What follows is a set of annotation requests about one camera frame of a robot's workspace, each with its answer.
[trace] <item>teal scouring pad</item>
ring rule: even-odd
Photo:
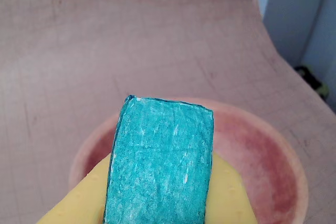
[[[130,95],[120,112],[104,222],[204,223],[213,111]]]

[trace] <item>bowl rim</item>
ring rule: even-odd
[[[225,113],[236,113],[239,116],[245,118],[254,127],[261,130],[264,134],[271,136],[271,139],[282,149],[290,167],[296,178],[296,187],[298,192],[298,200],[296,205],[295,217],[292,224],[302,224],[306,217],[308,208],[308,182],[301,161],[297,156],[294,149],[286,141],[286,139],[270,124],[251,114],[243,109],[235,106],[221,103],[213,100],[202,98],[189,98],[178,97],[168,98],[167,100],[186,101],[189,103],[195,103],[203,105],[209,109],[222,111]],[[100,139],[106,135],[113,127],[116,127],[119,119],[119,113],[114,114],[110,118],[106,119],[100,124],[84,141],[80,149],[78,150],[70,168],[69,174],[69,191],[72,190],[82,179],[83,171],[85,170],[86,160],[88,159],[91,151]]]

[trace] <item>yellow sponge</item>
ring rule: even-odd
[[[38,224],[101,224],[109,162],[110,155],[96,165]],[[240,175],[215,153],[205,223],[257,224]]]

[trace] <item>grid pattern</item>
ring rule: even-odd
[[[335,223],[335,115],[253,0],[0,0],[0,27],[0,223],[35,223],[60,201],[80,144],[130,93],[265,119],[305,167],[306,223]]]

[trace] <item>plastic bowl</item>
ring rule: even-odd
[[[214,151],[242,176],[259,224],[301,224],[308,205],[302,165],[287,141],[268,123],[239,108],[204,99],[171,99],[201,104],[214,111]],[[112,148],[119,115],[97,127],[72,164],[74,188]]]

